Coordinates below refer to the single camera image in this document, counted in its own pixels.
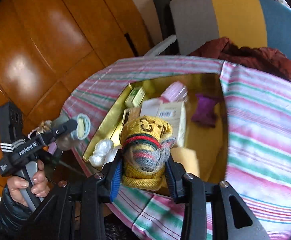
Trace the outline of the person's left forearm sleeve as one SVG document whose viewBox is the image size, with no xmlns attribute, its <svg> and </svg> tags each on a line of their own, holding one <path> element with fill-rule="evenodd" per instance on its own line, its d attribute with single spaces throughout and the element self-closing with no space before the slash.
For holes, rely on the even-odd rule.
<svg viewBox="0 0 291 240">
<path fill-rule="evenodd" d="M 0 201 L 0 239 L 17 239 L 17 235 L 32 215 L 29 207 L 15 202 L 6 185 Z"/>
</svg>

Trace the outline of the person's left hand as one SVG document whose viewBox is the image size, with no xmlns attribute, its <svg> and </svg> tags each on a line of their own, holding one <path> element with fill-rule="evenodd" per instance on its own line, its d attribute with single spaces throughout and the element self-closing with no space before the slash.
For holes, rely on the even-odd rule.
<svg viewBox="0 0 291 240">
<path fill-rule="evenodd" d="M 48 180 L 45 176 L 44 163 L 41 160 L 37 161 L 38 171 L 33 176 L 34 185 L 31 188 L 31 192 L 38 198 L 45 198 L 50 191 L 48 186 Z M 20 190 L 26 189 L 29 186 L 29 182 L 20 178 L 19 176 L 12 176 L 7 180 L 7 187 L 11 198 L 23 206 L 28 207 L 25 198 L 22 196 Z"/>
</svg>

